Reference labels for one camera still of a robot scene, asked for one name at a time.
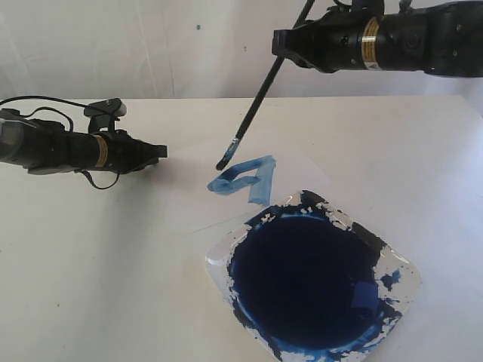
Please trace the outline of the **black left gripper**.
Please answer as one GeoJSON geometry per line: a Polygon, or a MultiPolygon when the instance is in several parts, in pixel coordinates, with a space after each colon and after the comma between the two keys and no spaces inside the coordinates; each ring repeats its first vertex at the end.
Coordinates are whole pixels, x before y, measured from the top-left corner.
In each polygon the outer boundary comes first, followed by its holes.
{"type": "Polygon", "coordinates": [[[100,147],[101,165],[98,170],[127,174],[142,170],[158,163],[159,158],[168,156],[166,145],[154,145],[136,140],[124,130],[114,135],[103,131],[98,140],[103,139],[100,147]]]}

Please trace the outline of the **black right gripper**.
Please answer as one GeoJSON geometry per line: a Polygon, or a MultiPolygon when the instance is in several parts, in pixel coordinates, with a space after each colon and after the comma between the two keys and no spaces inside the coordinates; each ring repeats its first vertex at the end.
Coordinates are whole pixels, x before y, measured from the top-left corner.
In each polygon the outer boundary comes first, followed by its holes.
{"type": "Polygon", "coordinates": [[[380,19],[379,5],[335,5],[318,20],[274,30],[271,51],[302,69],[324,73],[379,70],[376,42],[380,19]]]}

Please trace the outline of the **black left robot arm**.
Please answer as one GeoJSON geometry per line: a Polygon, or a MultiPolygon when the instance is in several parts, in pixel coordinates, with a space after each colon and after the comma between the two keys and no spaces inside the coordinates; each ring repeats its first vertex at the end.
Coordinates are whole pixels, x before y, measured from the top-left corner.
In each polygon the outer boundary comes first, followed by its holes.
{"type": "Polygon", "coordinates": [[[167,156],[167,146],[136,140],[125,130],[69,132],[58,121],[27,120],[12,109],[1,110],[1,162],[20,165],[30,174],[126,174],[167,156]]]}

